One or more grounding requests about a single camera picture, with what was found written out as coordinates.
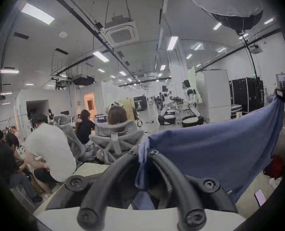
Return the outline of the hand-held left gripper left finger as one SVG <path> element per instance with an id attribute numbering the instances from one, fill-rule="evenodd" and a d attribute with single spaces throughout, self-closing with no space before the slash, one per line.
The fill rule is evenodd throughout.
<path id="1" fill-rule="evenodd" d="M 72 175 L 46 206 L 48 229 L 147 229 L 146 210 L 128 210 L 137 154 L 130 151 L 102 173 Z"/>

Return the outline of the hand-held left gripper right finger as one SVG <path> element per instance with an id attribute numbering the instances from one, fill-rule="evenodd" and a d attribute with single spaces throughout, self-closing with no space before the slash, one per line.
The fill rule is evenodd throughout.
<path id="1" fill-rule="evenodd" d="M 217 179 L 183 174 L 167 157 L 155 150 L 147 154 L 147 159 L 171 185 L 178 209 L 178 229 L 205 227 L 205 209 L 208 207 L 223 214 L 238 214 L 237 208 Z"/>

